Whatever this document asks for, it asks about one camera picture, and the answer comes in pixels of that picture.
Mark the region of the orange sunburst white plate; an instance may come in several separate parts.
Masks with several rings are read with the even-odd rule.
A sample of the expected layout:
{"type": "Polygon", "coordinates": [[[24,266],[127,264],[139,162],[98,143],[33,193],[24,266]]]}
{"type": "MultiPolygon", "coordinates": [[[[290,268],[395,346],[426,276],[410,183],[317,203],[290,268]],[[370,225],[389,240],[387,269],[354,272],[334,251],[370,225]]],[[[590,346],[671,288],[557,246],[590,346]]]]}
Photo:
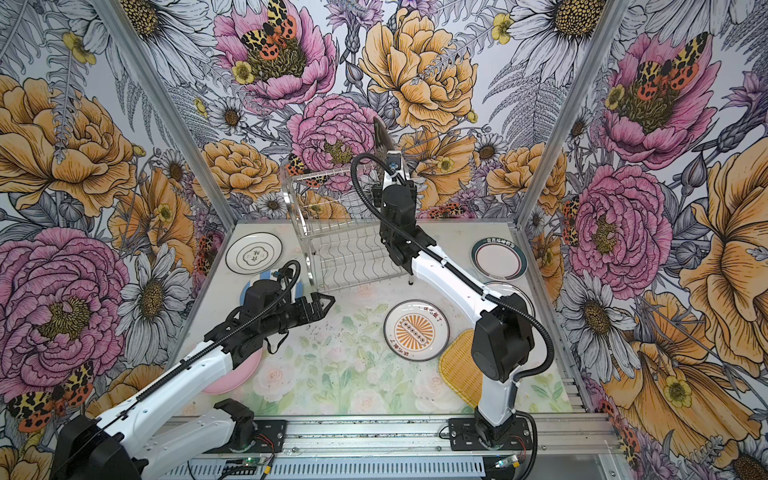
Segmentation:
{"type": "Polygon", "coordinates": [[[387,346],[399,357],[426,362],[438,357],[448,345],[450,325],[432,303],[408,300],[395,305],[383,324],[387,346]]]}

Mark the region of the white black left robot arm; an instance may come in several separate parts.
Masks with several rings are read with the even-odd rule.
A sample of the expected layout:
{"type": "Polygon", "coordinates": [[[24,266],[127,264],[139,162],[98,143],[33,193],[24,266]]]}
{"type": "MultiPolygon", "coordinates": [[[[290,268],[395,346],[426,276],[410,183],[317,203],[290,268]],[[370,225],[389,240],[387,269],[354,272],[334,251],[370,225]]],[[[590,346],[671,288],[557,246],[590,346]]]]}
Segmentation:
{"type": "Polygon", "coordinates": [[[248,450],[260,438],[253,411],[225,399],[200,417],[160,428],[210,385],[259,352],[275,334],[323,320],[335,303],[313,292],[295,297],[288,280],[258,280],[244,303],[211,329],[195,350],[127,400],[94,419],[64,426],[53,457],[53,479],[157,479],[202,453],[248,450]]]}

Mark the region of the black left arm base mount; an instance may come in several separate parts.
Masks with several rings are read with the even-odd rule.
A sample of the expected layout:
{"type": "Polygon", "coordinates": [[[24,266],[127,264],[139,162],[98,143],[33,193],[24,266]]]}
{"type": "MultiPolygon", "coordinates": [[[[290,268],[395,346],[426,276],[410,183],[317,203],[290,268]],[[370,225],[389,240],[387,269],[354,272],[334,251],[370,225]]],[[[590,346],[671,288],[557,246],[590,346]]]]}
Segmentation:
{"type": "Polygon", "coordinates": [[[225,413],[235,422],[230,439],[206,454],[281,453],[288,422],[282,419],[256,418],[254,412],[233,399],[214,404],[213,409],[225,413]]]}

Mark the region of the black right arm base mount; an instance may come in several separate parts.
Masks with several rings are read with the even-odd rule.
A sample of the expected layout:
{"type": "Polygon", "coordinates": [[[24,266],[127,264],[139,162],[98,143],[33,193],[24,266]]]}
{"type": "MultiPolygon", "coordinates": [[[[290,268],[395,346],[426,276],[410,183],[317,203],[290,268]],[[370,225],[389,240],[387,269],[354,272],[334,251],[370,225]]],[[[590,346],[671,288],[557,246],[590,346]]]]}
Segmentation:
{"type": "Polygon", "coordinates": [[[452,451],[531,451],[533,428],[521,415],[513,416],[501,426],[492,426],[475,417],[454,417],[447,421],[448,440],[452,451]]]}

